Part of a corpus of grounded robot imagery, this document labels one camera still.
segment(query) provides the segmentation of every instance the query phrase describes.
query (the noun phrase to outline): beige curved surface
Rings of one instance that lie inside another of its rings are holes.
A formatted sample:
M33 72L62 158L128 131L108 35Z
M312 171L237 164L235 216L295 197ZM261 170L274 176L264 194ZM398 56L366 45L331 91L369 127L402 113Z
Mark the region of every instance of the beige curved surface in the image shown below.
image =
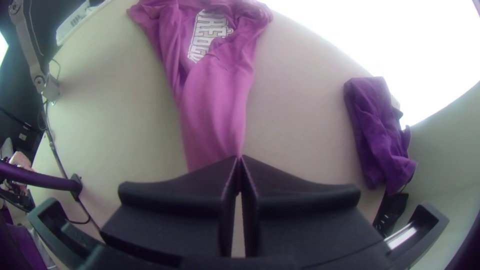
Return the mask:
M82 176L80 198L100 226L120 205L118 184L187 172L177 110L162 65L125 12L136 1L108 4L55 56L63 93L48 108L51 129L67 174ZM342 98L345 81L369 74L278 13L258 42L256 59L244 153L306 180L356 184L362 191L358 208L372 221L383 190L364 185ZM50 66L55 74L55 64ZM45 137L33 167L60 176ZM68 192L31 191L37 204L56 197L71 220L86 219ZM91 224L79 228L99 237ZM242 246L242 235L235 231L234 237Z

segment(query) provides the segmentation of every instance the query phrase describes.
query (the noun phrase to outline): white lettering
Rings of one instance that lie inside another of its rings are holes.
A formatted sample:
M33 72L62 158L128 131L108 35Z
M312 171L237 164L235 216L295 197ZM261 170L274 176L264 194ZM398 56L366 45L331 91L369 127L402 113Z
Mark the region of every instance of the white lettering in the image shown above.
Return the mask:
M223 14L214 11L200 11L195 18L193 35L188 49L188 58L198 63L210 50L210 44L216 38L225 38L233 29L228 27Z

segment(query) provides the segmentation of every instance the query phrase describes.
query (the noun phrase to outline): monitor arm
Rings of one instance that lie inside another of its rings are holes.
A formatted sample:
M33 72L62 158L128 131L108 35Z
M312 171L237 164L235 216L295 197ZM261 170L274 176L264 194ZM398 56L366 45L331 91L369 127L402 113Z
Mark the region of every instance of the monitor arm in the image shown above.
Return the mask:
M40 51L39 46L35 33L33 33L33 38L35 40L32 42L25 17L25 10L24 0L13 0L8 9L8 13L10 14L11 21L15 25L21 49L28 62L28 66L30 67L30 77L37 92L47 100L55 101L60 95L59 82L50 74L48 65L42 67L40 64L38 55L38 52Z

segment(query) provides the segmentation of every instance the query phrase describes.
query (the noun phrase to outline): pink shirt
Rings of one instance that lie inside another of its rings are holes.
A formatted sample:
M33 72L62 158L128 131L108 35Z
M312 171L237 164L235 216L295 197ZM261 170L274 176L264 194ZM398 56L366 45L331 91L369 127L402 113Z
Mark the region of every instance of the pink shirt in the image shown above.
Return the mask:
M240 155L257 39L272 20L254 0L140 0L127 10L162 61L189 171Z

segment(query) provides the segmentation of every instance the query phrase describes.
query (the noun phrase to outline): purple handle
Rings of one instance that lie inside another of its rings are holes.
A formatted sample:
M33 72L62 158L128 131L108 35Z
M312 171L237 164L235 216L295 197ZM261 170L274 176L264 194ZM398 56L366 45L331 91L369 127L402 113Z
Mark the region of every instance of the purple handle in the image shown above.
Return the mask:
M5 162L0 162L0 176L15 182L46 189L78 193L82 190L82 185L76 181L29 171Z

